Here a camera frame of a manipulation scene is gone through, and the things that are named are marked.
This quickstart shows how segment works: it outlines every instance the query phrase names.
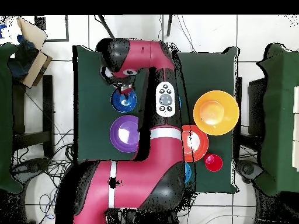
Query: blue bowl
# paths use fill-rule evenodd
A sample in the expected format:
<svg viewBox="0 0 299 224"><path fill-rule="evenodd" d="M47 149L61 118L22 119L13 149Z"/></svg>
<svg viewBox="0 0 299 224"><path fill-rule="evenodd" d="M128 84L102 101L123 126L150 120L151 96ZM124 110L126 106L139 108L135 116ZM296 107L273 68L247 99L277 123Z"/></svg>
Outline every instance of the blue bowl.
<svg viewBox="0 0 299 224"><path fill-rule="evenodd" d="M123 94L120 94L117 89L111 95L111 105L120 113L128 113L132 111L136 104L137 96L133 90L128 94L128 99L126 99Z"/></svg>
<svg viewBox="0 0 299 224"><path fill-rule="evenodd" d="M180 103L180 107L182 106L182 101L180 100L180 97L179 97L179 103Z"/></svg>
<svg viewBox="0 0 299 224"><path fill-rule="evenodd" d="M187 162L185 162L185 184L190 180L192 174L191 167Z"/></svg>

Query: orange bowl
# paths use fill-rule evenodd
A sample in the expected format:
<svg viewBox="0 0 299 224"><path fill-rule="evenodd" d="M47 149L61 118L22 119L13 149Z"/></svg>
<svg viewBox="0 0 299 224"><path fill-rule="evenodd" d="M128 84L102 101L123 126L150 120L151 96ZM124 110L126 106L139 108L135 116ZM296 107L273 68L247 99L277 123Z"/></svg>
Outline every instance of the orange bowl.
<svg viewBox="0 0 299 224"><path fill-rule="evenodd" d="M193 118L206 134L219 136L231 131L239 119L239 106L235 99L220 90L209 91L195 103Z"/></svg>

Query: small red cup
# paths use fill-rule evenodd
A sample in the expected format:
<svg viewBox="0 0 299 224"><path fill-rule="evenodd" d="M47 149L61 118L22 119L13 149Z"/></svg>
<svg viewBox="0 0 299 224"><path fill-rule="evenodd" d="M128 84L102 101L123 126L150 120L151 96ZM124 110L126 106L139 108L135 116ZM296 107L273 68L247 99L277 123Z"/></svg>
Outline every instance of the small red cup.
<svg viewBox="0 0 299 224"><path fill-rule="evenodd" d="M217 172L222 168L222 159L218 155L206 154L204 156L206 168L211 172Z"/></svg>

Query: red plate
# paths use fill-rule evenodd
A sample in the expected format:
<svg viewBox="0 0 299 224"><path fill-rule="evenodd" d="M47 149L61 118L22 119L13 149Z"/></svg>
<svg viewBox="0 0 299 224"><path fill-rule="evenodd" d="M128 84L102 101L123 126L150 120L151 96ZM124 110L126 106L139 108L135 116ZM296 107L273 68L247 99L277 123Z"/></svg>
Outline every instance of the red plate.
<svg viewBox="0 0 299 224"><path fill-rule="evenodd" d="M193 162L192 152L194 162L200 160L207 153L208 136L196 125L184 125L182 138L185 162Z"/></svg>

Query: control panel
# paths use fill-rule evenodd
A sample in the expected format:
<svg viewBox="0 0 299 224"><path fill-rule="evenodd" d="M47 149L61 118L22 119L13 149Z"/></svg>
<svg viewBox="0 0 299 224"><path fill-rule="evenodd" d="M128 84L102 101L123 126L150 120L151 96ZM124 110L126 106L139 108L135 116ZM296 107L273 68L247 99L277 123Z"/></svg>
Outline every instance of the control panel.
<svg viewBox="0 0 299 224"><path fill-rule="evenodd" d="M156 88L156 112L165 118L175 114L175 90L169 82L161 82Z"/></svg>

